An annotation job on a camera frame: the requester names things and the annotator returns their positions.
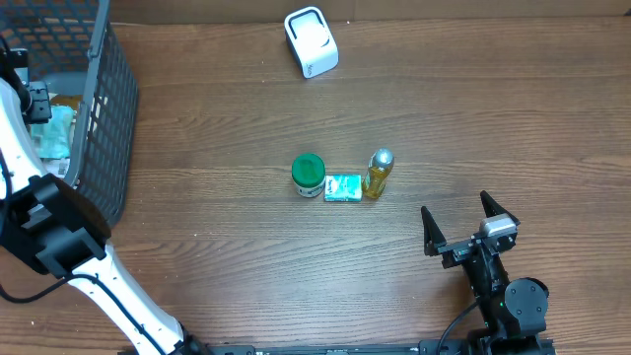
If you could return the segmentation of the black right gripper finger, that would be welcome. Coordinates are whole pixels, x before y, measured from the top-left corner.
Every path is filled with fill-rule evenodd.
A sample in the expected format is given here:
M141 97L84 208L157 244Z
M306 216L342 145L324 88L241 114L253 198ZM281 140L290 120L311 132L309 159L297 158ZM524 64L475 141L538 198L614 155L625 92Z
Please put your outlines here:
M480 198L487 218L507 214L516 225L521 223L515 215L501 206L486 190L480 192Z
M421 208L421 216L424 228L424 253L428 256L439 255L439 249L444 247L447 241L426 206Z

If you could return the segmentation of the teal wet wipes pack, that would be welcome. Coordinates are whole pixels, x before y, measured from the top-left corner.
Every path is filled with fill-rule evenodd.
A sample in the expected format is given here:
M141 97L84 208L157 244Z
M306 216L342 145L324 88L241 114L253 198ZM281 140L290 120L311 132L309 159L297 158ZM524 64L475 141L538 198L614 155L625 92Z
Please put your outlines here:
M31 127L35 151L41 159L70 157L70 137L74 115L75 110L70 106L53 106L48 123L34 124Z

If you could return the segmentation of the yellow dish soap bottle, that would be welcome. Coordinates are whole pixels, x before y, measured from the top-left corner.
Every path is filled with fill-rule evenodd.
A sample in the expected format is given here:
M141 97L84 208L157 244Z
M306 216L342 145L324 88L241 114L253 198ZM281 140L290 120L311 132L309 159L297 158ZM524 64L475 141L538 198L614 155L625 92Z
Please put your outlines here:
M390 149L382 147L371 157L367 173L362 181L363 194L378 199L386 187L386 179L394 166L394 155Z

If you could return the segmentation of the small teal tissue pack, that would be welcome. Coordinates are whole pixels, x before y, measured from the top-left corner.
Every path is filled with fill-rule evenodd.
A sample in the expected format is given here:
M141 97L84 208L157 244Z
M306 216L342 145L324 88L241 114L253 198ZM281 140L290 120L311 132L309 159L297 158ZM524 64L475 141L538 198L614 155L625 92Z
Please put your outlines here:
M360 202L363 197L360 175L330 175L325 177L326 202Z

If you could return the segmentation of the green lid white jar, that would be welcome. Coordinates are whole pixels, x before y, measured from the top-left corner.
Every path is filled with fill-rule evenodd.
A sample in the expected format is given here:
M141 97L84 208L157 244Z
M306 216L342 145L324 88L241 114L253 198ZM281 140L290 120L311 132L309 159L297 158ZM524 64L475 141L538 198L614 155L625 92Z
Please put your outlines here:
M317 197L324 189L324 162L314 153L302 154L292 163L291 176L299 195L307 198Z

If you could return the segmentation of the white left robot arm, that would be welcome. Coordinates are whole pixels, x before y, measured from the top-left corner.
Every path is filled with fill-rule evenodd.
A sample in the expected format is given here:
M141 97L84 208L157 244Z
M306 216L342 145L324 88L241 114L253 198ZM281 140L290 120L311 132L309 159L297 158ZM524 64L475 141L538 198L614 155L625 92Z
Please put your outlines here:
M44 84L28 84L27 55L1 46L1 245L56 283L14 304L69 284L90 298L138 354L205 354L208 348L163 311L122 265L99 209L37 156L28 124L50 119Z

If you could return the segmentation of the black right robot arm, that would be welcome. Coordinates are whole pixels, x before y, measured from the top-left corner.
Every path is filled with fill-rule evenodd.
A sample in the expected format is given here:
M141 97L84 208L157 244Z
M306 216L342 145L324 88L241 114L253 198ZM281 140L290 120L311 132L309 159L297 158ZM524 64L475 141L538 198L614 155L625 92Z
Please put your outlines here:
M510 280L501 253L516 245L521 221L486 191L480 192L486 218L469 239L450 244L427 207L421 208L424 253L439 255L448 269L460 266L469 281L474 302L444 330L438 340L419 343L422 354L554 355L546 330L549 290L536 278ZM483 328L467 338L449 341L453 329L470 312L479 310Z

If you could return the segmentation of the white barcode scanner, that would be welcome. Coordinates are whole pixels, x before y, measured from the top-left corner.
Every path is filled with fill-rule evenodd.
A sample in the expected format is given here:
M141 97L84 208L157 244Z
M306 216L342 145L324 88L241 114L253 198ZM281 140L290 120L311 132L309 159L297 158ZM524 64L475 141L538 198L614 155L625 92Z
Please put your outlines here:
M306 79L337 66L337 44L319 8L309 6L289 14L284 20L284 31L292 55Z

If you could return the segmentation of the brown nut snack bag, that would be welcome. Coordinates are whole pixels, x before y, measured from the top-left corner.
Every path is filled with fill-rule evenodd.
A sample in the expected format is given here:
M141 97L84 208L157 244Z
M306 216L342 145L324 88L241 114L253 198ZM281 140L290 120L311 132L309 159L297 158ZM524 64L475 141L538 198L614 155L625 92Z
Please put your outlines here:
M49 98L53 111L51 123L54 124L54 120L56 118L61 118L63 120L68 143L68 151L70 151L74 140L81 97L50 94ZM42 162L49 173L56 175L58 178L64 178L69 170L70 155L63 158L42 158Z

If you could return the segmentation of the grey plastic mesh basket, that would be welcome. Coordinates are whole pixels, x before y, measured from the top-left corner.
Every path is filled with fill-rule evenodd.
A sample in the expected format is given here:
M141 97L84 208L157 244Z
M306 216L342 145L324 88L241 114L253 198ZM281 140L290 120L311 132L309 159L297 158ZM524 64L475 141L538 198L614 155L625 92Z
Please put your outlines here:
M114 226L125 207L138 86L99 1L3 0L1 34L29 54L29 77L78 96L65 182Z

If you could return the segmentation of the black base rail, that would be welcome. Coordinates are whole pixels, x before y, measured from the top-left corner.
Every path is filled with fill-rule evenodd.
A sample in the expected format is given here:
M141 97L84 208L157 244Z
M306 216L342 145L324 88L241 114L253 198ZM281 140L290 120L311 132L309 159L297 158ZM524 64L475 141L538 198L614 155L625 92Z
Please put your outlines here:
M210 355L465 355L474 354L467 349L465 340L446 340L438 351L438 340L421 340L417 344L381 344L358 346L307 346L255 348L251 345L207 345L204 350L199 345L193 351L174 351L174 354Z

